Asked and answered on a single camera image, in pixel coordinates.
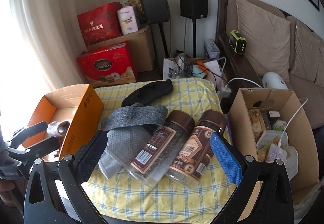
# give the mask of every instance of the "brown jar lid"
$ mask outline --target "brown jar lid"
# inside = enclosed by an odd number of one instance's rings
[[[179,125],[186,131],[188,136],[190,136],[196,124],[195,120],[189,114],[181,110],[173,110],[166,118],[166,121]]]
[[[227,119],[224,116],[224,114],[216,110],[205,111],[200,117],[198,122],[203,122],[203,121],[216,124],[222,130],[223,133],[227,125]]]

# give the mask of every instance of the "tablecloth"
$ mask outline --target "tablecloth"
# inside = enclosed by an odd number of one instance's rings
[[[119,108],[127,95],[142,87],[132,83],[96,89],[105,104],[102,118]],[[195,122],[208,110],[221,110],[211,82],[200,78],[173,80],[174,90],[152,105],[162,104],[169,113],[180,109]],[[225,138],[229,140],[226,130]],[[208,224],[222,209],[235,189],[226,178],[216,157],[210,162],[196,188],[188,189],[164,176],[154,188],[149,188],[128,172],[107,179],[98,166],[83,188],[98,211],[104,215],[131,221],[182,222]]]

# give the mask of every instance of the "sofa armrest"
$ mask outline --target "sofa armrest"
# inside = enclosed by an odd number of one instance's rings
[[[259,77],[254,71],[252,65],[247,60],[244,54],[235,53],[231,45],[229,44],[229,37],[224,34],[218,34],[218,47],[221,50],[223,56],[227,58],[227,64],[225,65],[225,75],[227,80],[231,80],[232,78],[240,77],[249,79],[251,81],[256,82],[260,86],[262,86]],[[235,80],[230,83],[231,89],[234,89],[234,97],[239,88],[254,88],[254,85],[251,82],[244,80]]]

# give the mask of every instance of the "black speaker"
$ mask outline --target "black speaker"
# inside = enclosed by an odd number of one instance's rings
[[[170,10],[167,0],[140,0],[149,25],[168,22]]]
[[[208,0],[180,0],[180,15],[190,19],[207,17]]]

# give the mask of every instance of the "plastic jar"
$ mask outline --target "plastic jar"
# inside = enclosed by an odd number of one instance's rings
[[[149,187],[154,187],[168,171],[174,158],[195,127],[194,119],[181,110],[173,110],[164,126],[132,160],[128,172]]]
[[[193,188],[214,156],[210,147],[210,136],[212,133],[223,135],[226,125],[227,119],[222,113],[215,110],[205,111],[166,175]]]

